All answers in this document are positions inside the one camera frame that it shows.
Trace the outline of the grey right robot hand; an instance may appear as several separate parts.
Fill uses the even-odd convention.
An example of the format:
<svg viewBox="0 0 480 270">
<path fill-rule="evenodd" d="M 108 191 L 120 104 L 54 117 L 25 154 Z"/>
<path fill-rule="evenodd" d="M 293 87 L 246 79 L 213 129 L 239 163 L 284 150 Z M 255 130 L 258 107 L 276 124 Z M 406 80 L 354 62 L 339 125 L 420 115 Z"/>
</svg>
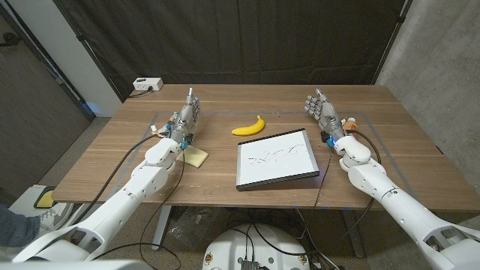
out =
<svg viewBox="0 0 480 270">
<path fill-rule="evenodd" d="M 317 122 L 321 131 L 326 132 L 334 142 L 344 137 L 341 120 L 320 88 L 316 89 L 317 96 L 307 96 L 305 111 Z"/>
</svg>

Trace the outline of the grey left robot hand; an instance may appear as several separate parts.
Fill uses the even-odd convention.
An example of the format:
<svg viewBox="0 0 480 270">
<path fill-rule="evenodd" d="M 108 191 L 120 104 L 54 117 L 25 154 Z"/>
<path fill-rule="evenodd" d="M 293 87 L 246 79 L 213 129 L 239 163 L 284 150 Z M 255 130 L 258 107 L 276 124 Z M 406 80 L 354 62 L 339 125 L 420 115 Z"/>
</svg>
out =
<svg viewBox="0 0 480 270">
<path fill-rule="evenodd" d="M 177 143 L 186 142 L 190 145 L 194 138 L 194 128 L 200 112 L 200 101 L 194 96 L 194 90 L 190 87 L 185 105 L 175 115 L 170 131 L 170 139 L 175 140 Z"/>
</svg>

